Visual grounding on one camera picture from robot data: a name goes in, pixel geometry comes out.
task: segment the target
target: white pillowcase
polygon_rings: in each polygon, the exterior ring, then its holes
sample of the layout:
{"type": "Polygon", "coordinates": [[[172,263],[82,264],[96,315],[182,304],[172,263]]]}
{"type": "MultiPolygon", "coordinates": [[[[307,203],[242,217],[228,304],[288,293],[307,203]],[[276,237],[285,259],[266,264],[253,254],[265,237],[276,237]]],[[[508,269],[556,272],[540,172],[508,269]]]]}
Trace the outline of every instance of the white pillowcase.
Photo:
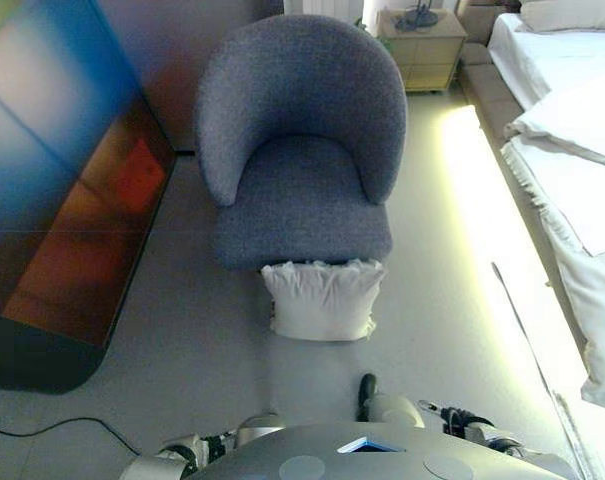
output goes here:
{"type": "Polygon", "coordinates": [[[605,0],[521,0],[522,20],[534,32],[605,30],[605,0]]]}
{"type": "Polygon", "coordinates": [[[386,269],[375,260],[267,265],[262,277],[275,300],[271,329],[303,340],[369,337],[375,329],[371,309],[385,275],[386,269]]]}

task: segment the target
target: gray armchair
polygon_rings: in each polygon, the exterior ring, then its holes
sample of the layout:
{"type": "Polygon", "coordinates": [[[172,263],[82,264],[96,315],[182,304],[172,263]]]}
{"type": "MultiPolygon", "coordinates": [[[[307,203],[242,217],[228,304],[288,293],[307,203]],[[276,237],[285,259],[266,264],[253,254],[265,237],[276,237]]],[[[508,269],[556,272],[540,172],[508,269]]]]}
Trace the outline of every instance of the gray armchair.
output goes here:
{"type": "Polygon", "coordinates": [[[219,262],[384,259],[405,102],[391,57],[346,23],[277,16],[236,30],[210,60],[195,112],[219,262]]]}

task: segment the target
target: chair seat cushion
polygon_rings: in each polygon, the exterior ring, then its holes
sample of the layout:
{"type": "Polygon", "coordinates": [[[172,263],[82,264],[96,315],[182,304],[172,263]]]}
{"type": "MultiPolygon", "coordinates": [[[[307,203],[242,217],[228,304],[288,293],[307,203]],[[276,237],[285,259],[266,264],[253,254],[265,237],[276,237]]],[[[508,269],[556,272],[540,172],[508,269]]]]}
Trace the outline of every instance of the chair seat cushion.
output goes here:
{"type": "Polygon", "coordinates": [[[259,147],[216,227],[216,256],[230,269],[382,260],[391,247],[386,209],[366,198],[349,152],[317,136],[259,147]]]}

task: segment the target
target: white bedsheet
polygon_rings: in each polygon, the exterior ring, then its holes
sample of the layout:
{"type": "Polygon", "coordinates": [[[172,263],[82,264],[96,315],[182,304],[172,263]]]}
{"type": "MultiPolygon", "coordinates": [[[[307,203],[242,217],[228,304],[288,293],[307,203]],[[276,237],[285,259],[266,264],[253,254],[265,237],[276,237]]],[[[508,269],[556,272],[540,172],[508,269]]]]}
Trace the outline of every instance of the white bedsheet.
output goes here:
{"type": "Polygon", "coordinates": [[[522,135],[503,154],[538,206],[557,209],[552,222],[560,238],[593,256],[605,253],[605,165],[522,135]]]}
{"type": "Polygon", "coordinates": [[[489,52],[525,110],[551,90],[605,72],[605,32],[531,33],[514,13],[496,20],[489,52]]]}
{"type": "Polygon", "coordinates": [[[605,407],[605,165],[519,135],[502,154],[538,206],[571,307],[588,340],[582,397],[605,407]],[[598,234],[591,238],[593,232],[598,234]],[[590,241],[603,251],[588,251],[590,241]]]}

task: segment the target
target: blanket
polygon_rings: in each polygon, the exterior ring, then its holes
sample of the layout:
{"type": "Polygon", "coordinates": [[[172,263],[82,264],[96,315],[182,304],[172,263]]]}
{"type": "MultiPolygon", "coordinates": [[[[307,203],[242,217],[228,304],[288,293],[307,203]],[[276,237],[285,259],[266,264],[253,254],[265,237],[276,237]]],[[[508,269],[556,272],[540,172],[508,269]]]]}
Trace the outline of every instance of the blanket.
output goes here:
{"type": "Polygon", "coordinates": [[[605,72],[553,90],[506,126],[507,138],[544,137],[569,153],[605,165],[605,72]]]}

